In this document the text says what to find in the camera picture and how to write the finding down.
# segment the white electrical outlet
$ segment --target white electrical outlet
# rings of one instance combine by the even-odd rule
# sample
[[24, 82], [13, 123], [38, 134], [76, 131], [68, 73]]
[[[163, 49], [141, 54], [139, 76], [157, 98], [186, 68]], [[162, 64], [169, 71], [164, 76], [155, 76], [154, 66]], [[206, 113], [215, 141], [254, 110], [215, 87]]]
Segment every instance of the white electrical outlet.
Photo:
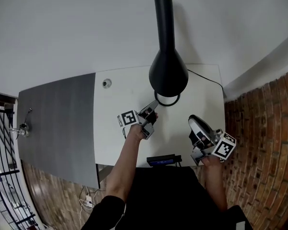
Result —
[[85, 203], [86, 206], [88, 206], [88, 207], [90, 207], [90, 208], [93, 208], [93, 204], [92, 204], [92, 198], [91, 198], [91, 196], [86, 195], [86, 200], [85, 200], [84, 203]]

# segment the lamp shade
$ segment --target lamp shade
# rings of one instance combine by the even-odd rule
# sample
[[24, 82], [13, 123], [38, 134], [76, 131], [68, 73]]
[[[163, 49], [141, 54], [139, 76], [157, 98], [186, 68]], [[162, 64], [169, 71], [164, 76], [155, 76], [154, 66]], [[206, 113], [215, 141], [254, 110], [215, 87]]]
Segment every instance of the lamp shade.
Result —
[[160, 50], [149, 70], [153, 89], [165, 97], [179, 95], [187, 86], [188, 70], [175, 49], [172, 0], [155, 0]]

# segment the black sleeve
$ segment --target black sleeve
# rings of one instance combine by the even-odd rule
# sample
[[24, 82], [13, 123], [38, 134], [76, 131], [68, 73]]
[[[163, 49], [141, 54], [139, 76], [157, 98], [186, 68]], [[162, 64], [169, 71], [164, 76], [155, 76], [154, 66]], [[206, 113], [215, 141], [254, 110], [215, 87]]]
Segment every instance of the black sleeve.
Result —
[[82, 230], [110, 230], [124, 213], [125, 203], [121, 198], [106, 196], [97, 204]]

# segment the brick wall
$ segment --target brick wall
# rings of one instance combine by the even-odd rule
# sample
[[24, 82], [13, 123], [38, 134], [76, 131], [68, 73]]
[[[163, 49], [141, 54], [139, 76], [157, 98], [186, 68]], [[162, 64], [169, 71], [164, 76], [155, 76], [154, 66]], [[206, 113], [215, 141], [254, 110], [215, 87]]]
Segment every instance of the brick wall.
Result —
[[237, 148], [225, 163], [229, 207], [240, 205], [254, 229], [288, 218], [288, 73], [225, 104]]

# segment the black ring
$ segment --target black ring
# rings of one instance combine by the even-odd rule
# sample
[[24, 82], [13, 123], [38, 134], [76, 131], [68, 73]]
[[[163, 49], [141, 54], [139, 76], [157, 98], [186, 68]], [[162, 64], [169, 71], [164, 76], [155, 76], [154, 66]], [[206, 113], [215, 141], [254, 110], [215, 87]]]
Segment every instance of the black ring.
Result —
[[179, 101], [179, 98], [180, 98], [180, 94], [177, 95], [176, 101], [174, 101], [172, 104], [163, 104], [162, 102], [159, 101], [158, 96], [157, 96], [157, 92], [155, 91], [155, 99], [156, 99], [156, 100], [158, 101], [158, 103], [159, 103], [160, 105], [162, 105], [162, 106], [173, 106], [173, 105], [175, 105], [175, 104]]

